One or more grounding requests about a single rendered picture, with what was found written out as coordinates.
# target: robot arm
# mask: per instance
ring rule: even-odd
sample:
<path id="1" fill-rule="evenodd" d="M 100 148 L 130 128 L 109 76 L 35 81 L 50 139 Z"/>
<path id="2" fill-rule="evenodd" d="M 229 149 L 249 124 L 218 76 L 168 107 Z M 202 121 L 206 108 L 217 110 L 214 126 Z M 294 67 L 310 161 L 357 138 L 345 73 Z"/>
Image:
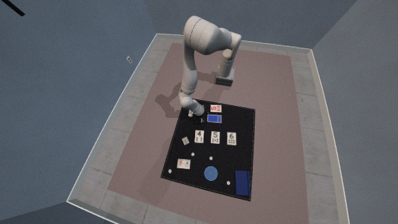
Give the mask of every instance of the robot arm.
<path id="1" fill-rule="evenodd" d="M 218 28 L 200 17 L 192 16 L 188 19 L 184 28 L 184 71 L 178 94 L 183 108 L 189 109 L 197 116 L 204 113 L 203 105 L 191 96 L 198 83 L 194 51 L 209 55 L 218 50 L 224 50 L 219 75 L 226 77 L 231 70 L 240 41 L 241 35 Z"/>

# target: black object on ceiling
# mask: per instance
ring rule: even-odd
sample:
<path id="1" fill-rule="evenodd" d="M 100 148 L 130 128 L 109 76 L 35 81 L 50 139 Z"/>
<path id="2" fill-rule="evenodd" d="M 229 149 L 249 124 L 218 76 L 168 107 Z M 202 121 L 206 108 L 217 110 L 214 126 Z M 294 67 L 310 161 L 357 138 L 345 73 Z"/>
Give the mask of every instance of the black object on ceiling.
<path id="1" fill-rule="evenodd" d="M 10 8 L 12 8 L 16 13 L 18 13 L 20 16 L 24 16 L 25 14 L 18 9 L 18 7 L 16 7 L 14 4 L 12 4 L 10 1 L 8 0 L 2 0 L 6 5 L 8 5 Z"/>

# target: power socket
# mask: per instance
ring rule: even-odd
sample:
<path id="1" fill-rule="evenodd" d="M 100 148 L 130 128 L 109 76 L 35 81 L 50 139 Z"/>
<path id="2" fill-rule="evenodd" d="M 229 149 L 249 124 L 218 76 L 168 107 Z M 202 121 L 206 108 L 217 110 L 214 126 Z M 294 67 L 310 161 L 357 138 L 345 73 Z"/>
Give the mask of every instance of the power socket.
<path id="1" fill-rule="evenodd" d="M 133 63 L 133 61 L 132 61 L 132 59 L 130 58 L 130 56 L 128 56 L 127 58 L 127 61 L 131 64 L 131 63 Z"/>

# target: floor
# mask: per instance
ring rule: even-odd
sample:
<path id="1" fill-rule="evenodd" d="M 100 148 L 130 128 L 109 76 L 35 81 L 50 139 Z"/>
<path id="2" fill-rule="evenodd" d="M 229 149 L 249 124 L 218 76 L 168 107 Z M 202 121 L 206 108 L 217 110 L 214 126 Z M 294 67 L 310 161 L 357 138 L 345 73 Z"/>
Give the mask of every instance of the floor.
<path id="1" fill-rule="evenodd" d="M 182 43 L 182 36 L 154 37 L 99 135 L 68 203 L 114 223 L 205 223 L 108 190 L 172 43 Z M 290 56 L 300 117 L 308 222 L 348 223 L 344 219 L 346 202 L 340 166 L 312 51 L 246 41 L 239 49 Z"/>

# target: white card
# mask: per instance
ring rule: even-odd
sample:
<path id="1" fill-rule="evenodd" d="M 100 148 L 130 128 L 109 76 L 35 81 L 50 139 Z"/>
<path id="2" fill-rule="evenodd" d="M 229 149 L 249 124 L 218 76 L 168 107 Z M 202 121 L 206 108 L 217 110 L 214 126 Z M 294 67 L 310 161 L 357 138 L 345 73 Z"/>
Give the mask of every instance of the white card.
<path id="1" fill-rule="evenodd" d="M 219 144 L 220 143 L 220 132 L 219 131 L 212 131 L 211 143 L 213 143 L 213 144 Z"/>
<path id="2" fill-rule="evenodd" d="M 184 137 L 184 138 L 182 138 L 182 142 L 184 143 L 184 145 L 187 145 L 187 144 L 189 144 L 188 137 Z"/>
<path id="3" fill-rule="evenodd" d="M 195 143 L 203 143 L 204 131 L 195 130 Z"/>
<path id="4" fill-rule="evenodd" d="M 177 168 L 179 169 L 190 169 L 190 160 L 185 160 L 183 158 L 179 158 L 177 161 Z"/>
<path id="5" fill-rule="evenodd" d="M 227 133 L 227 144 L 236 145 L 236 133 Z"/>
<path id="6" fill-rule="evenodd" d="M 221 113 L 221 105 L 210 105 L 210 112 Z"/>

